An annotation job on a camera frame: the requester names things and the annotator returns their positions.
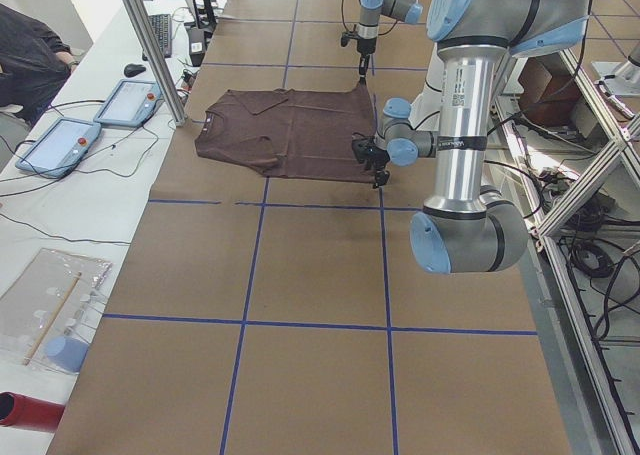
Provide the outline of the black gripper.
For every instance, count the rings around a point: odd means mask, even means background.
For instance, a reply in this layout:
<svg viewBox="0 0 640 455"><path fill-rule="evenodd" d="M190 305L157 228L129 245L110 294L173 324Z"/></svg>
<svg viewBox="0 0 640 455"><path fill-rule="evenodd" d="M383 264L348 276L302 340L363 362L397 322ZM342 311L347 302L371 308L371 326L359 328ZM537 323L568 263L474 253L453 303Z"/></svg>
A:
<svg viewBox="0 0 640 455"><path fill-rule="evenodd" d="M359 38L357 40L357 51L360 54L358 74L359 83L365 85L367 81L367 73L369 70L371 55L376 51L376 39L375 38Z"/></svg>
<svg viewBox="0 0 640 455"><path fill-rule="evenodd" d="M354 138L352 151L359 164L364 164L366 170L374 170L374 189L385 186L390 178L390 172L384 170L390 161L386 150L379 148L373 137Z"/></svg>

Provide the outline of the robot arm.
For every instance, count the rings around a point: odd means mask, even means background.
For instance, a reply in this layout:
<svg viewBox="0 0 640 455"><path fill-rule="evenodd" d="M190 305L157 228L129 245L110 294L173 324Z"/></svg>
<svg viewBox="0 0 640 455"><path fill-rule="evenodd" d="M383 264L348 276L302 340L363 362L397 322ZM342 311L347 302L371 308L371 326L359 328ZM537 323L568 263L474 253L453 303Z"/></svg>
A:
<svg viewBox="0 0 640 455"><path fill-rule="evenodd" d="M433 194L411 220L410 240L419 266L431 273L495 272L514 265L529 235L516 206L483 180L495 73L511 57L535 57L570 48L585 36L589 0L361 0L355 39L360 62L375 50L378 25L387 16L414 23L427 19L428 38L443 64L435 131L424 96L390 99L375 134L355 139L357 161L377 184L387 165L419 158L436 161Z"/></svg>
<svg viewBox="0 0 640 455"><path fill-rule="evenodd" d="M356 48L360 55L360 83L366 80L370 58L376 50L380 17L416 24L422 12L423 6L419 0L360 0L360 18L355 31Z"/></svg>

